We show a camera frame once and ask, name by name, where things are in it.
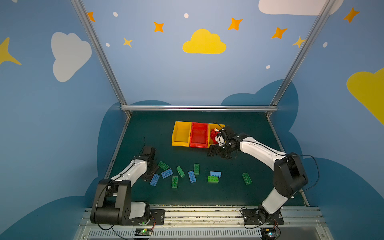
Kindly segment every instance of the orange star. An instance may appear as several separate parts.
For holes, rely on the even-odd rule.
[[[287,30],[287,28],[286,29],[277,28],[276,33],[275,33],[275,35],[272,36],[272,38],[280,38],[281,39],[285,30]]]
[[[348,20],[349,23],[352,22],[352,19],[357,15],[359,14],[360,12],[358,11],[355,11],[353,8],[351,9],[351,11],[349,12],[349,14],[343,19],[343,20]]]
[[[93,12],[88,13],[89,20],[96,22],[95,19],[93,18]]]
[[[299,48],[301,47],[301,44],[303,43],[305,41],[305,39],[301,39],[301,36],[299,36],[299,40],[296,42],[296,43],[294,43],[294,44],[292,44],[292,46],[294,46],[294,45],[298,45],[299,46]]]
[[[243,20],[242,19],[236,20],[236,19],[232,18],[232,23],[229,26],[228,30],[235,29],[238,31],[239,30],[239,24],[241,21],[243,21]]]
[[[155,31],[161,31],[163,33],[163,25],[164,25],[164,23],[156,23],[155,22]]]

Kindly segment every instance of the yellow star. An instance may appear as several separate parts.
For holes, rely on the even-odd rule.
[[[155,22],[155,31],[161,31],[163,33],[163,25],[164,25],[164,23],[156,23]]]
[[[0,44],[0,65],[5,61],[10,61],[21,65],[14,57],[8,52],[9,38],[6,38],[2,44]]]
[[[355,11],[353,8],[351,9],[351,11],[349,12],[349,14],[343,19],[343,20],[348,20],[349,23],[352,22],[352,19],[357,15],[359,14],[358,11]]]
[[[305,41],[305,39],[304,39],[304,40],[301,40],[301,36],[299,36],[299,40],[297,40],[297,42],[296,42],[295,44],[292,44],[292,46],[293,46],[293,45],[298,45],[299,48],[300,48],[301,44],[302,44],[304,41]]]
[[[280,38],[281,39],[285,30],[287,30],[287,28],[286,29],[277,28],[276,33],[275,33],[275,35],[272,36],[272,38]]]
[[[236,20],[236,19],[232,18],[232,23],[229,26],[228,30],[235,29],[238,31],[239,30],[239,24],[241,21],[243,21],[243,20],[242,19]]]
[[[129,46],[132,48],[132,46],[131,46],[131,42],[132,42],[132,40],[131,40],[131,41],[128,41],[128,40],[126,40],[125,38],[124,38],[124,40],[125,40],[125,43],[124,43],[123,45],[129,45]]]
[[[96,22],[95,19],[93,18],[93,12],[88,13],[89,20]]]

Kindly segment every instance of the storage bin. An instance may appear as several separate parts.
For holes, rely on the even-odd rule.
[[[189,147],[191,122],[175,121],[172,134],[172,146]]]
[[[209,146],[211,146],[212,144],[214,144],[214,142],[212,141],[211,136],[210,136],[212,129],[217,128],[218,130],[220,130],[222,127],[225,127],[224,124],[220,124],[220,126],[217,125],[217,124],[215,124],[215,123],[209,123],[209,124],[208,124],[208,140],[209,140],[209,142],[208,142],[208,146],[207,146],[207,148],[209,148]]]
[[[189,146],[207,148],[208,138],[208,123],[193,122]]]

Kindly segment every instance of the black wire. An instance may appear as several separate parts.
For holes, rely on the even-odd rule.
[[[120,238],[122,238],[122,239],[125,239],[125,240],[129,240],[129,239],[127,239],[127,238],[123,238],[122,236],[120,236],[117,232],[115,232],[115,230],[112,228],[112,225],[111,225],[111,227],[110,227],[111,229],[112,229],[112,231],[117,235],[117,236],[119,236]]]
[[[263,146],[263,147],[265,147],[266,149],[270,150],[271,152],[273,152],[273,153],[275,153],[275,154],[277,154],[277,155],[279,155],[279,156],[284,156],[284,157],[302,156],[302,157],[312,157],[312,158],[313,158],[313,160],[314,160],[314,162],[315,162],[315,164],[316,164],[316,168],[317,168],[317,174],[318,174],[318,176],[317,176],[317,180],[316,180],[316,182],[315,182],[312,186],[310,186],[309,188],[307,188],[307,189],[305,189],[305,190],[303,190],[303,191],[298,191],[299,193],[305,192],[305,191],[307,191],[307,190],[313,188],[313,187],[319,182],[319,180],[320,180],[319,165],[317,164],[316,159],[315,159],[312,155],[300,155],[300,154],[295,154],[295,155],[281,155],[281,154],[278,154],[277,152],[273,151],[272,149],[270,149],[270,148],[264,146],[263,144],[259,144],[259,143],[257,143],[257,142],[252,142],[252,143],[254,143],[254,144],[258,144],[258,145],[260,145],[260,146]]]
[[[277,229],[279,230],[279,235],[277,236],[277,238],[275,238],[275,240],[277,240],[280,236],[281,236],[281,230],[278,226],[276,226],[275,224],[272,224],[273,226],[277,227]]]
[[[240,208],[240,214],[244,217],[244,214],[243,214],[243,212],[242,212],[242,209],[248,209],[248,208],[246,208],[246,207],[242,207],[242,208]],[[254,229],[254,228],[260,227],[261,225],[265,224],[265,223],[269,220],[269,218],[266,219],[265,222],[263,222],[263,223],[260,224],[259,226],[252,227],[252,228],[247,228],[247,227],[245,226],[245,221],[244,221],[244,227],[245,227],[246,229]]]

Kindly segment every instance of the metal rail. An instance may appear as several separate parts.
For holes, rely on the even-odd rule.
[[[192,105],[122,105],[123,111],[225,111],[258,112],[277,111],[277,106],[192,106]]]

